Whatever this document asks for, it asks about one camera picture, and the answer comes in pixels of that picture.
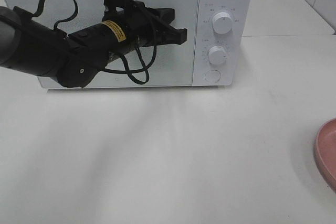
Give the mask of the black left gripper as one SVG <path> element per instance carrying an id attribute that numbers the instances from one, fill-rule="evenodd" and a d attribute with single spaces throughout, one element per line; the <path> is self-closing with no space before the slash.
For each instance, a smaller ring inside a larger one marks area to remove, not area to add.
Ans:
<path id="1" fill-rule="evenodd" d="M 150 8 L 132 1 L 132 12 L 117 8 L 116 13 L 104 13 L 104 48 L 107 56 L 126 55 L 136 48 L 182 45 L 187 41 L 187 29 L 175 29 L 173 8 Z"/>

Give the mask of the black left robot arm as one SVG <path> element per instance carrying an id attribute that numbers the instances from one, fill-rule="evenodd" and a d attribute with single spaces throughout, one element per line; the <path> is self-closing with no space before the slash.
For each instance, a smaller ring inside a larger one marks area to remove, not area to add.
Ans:
<path id="1" fill-rule="evenodd" d="M 71 34 L 35 21 L 22 8 L 1 7 L 1 67 L 51 78 L 65 88 L 84 88 L 100 72 L 122 74 L 136 84 L 149 74 L 156 55 L 145 62 L 140 48 L 181 45 L 187 29 L 171 26 L 172 8 L 131 4 L 131 12 L 107 12 L 100 23 Z"/>

